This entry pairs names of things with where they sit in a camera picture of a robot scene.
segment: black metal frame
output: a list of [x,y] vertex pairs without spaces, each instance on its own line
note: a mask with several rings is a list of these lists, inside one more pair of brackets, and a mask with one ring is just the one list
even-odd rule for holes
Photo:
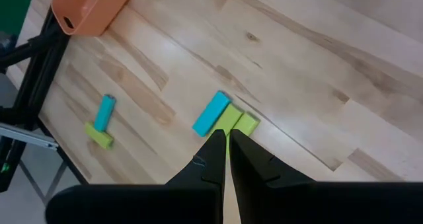
[[[0,70],[5,72],[9,66],[31,57],[13,107],[0,107],[0,122],[34,129],[69,39],[50,8],[40,35],[0,58]],[[0,173],[0,192],[9,188],[25,146],[25,142],[8,137],[0,139],[0,169],[4,164],[9,166],[8,171]]]
[[[46,128],[46,126],[42,123],[40,119],[38,119],[37,121],[37,126],[44,133],[44,135],[53,137],[53,135],[50,133],[50,131]],[[75,166],[75,164],[73,164],[72,160],[67,156],[66,152],[61,147],[58,147],[58,154],[63,159],[67,167],[71,170],[73,175],[75,175],[79,183],[83,185],[89,184],[87,179],[85,179],[85,177],[81,174],[79,169]]]

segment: green object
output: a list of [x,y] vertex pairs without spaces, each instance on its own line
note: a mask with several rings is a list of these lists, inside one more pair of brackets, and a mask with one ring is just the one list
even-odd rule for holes
[[[247,136],[250,136],[252,132],[257,128],[260,120],[255,118],[253,115],[245,112],[238,122],[235,124],[233,129],[238,129],[240,132],[244,133]],[[226,142],[226,155],[229,156],[229,135],[227,135]]]
[[223,111],[220,118],[214,124],[214,127],[211,129],[209,136],[218,129],[222,129],[225,132],[225,135],[228,135],[242,114],[243,112],[236,108],[233,104],[229,104],[225,111]]
[[85,133],[104,149],[111,149],[113,137],[105,132],[95,130],[92,122],[85,123]]
[[0,31],[19,35],[31,0],[0,0]]
[[1,172],[7,172],[11,167],[8,164],[4,164],[3,168],[1,168]]

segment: orange container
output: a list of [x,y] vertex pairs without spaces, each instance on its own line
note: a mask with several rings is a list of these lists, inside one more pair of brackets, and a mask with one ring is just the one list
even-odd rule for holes
[[52,0],[52,11],[68,35],[100,36],[127,0]]

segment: wooden table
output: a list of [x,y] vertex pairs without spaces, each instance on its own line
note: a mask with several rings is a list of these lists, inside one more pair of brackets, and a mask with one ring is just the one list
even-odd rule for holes
[[[20,43],[39,33],[49,3],[32,0]],[[204,143],[191,125],[223,90],[261,119],[252,138],[311,178],[423,180],[422,9],[130,0],[101,37],[72,37],[41,119],[90,183],[163,184]],[[25,68],[9,69],[16,86]],[[105,93],[118,101],[111,151],[83,125]]]

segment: rectangular block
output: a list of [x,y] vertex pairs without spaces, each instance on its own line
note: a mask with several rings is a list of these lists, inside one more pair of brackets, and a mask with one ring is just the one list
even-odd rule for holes
[[200,117],[198,117],[192,129],[199,136],[206,136],[230,102],[231,99],[226,94],[218,91],[206,106],[206,109],[201,113]]
[[214,124],[209,136],[218,129],[222,129],[225,132],[225,135],[228,135],[242,114],[243,112],[236,108],[233,104],[229,104],[217,120],[216,124]]
[[100,108],[98,109],[97,117],[95,118],[94,128],[97,131],[106,131],[108,122],[110,121],[110,117],[112,116],[114,104],[116,103],[116,99],[106,94],[103,96],[101,100]]
[[245,112],[241,118],[239,118],[233,129],[238,129],[245,135],[250,136],[259,123],[260,120],[251,116],[248,112]]
[[85,123],[85,133],[104,149],[111,149],[113,137],[105,132],[95,130],[93,123]]

